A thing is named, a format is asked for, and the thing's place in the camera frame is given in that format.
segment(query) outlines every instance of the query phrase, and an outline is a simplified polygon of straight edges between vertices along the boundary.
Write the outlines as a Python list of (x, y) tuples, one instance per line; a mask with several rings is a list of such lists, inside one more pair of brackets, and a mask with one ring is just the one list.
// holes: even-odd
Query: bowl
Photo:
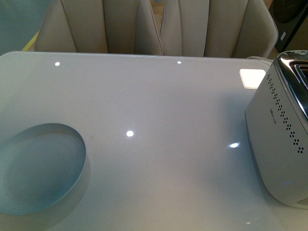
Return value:
[(86, 162), (80, 134), (63, 124), (28, 128), (0, 147), (0, 213), (42, 211), (65, 197)]

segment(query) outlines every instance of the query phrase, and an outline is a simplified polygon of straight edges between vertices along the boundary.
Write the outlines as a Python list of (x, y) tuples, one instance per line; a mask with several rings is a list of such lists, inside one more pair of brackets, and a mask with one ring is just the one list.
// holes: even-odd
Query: stainless steel toaster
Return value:
[(308, 51), (271, 64), (245, 111), (265, 187), (285, 205), (308, 209)]

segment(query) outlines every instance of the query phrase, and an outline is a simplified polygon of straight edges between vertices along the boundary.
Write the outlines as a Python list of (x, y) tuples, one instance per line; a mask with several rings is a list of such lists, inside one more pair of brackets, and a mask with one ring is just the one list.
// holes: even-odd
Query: white table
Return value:
[(244, 111), (255, 90), (243, 87), (239, 70), (268, 67), (244, 59), (2, 56), (0, 144), (34, 125), (62, 123), (83, 137), (88, 162), (62, 201), (37, 214), (0, 215), (0, 230), (306, 231), (308, 210), (268, 195), (249, 149)]

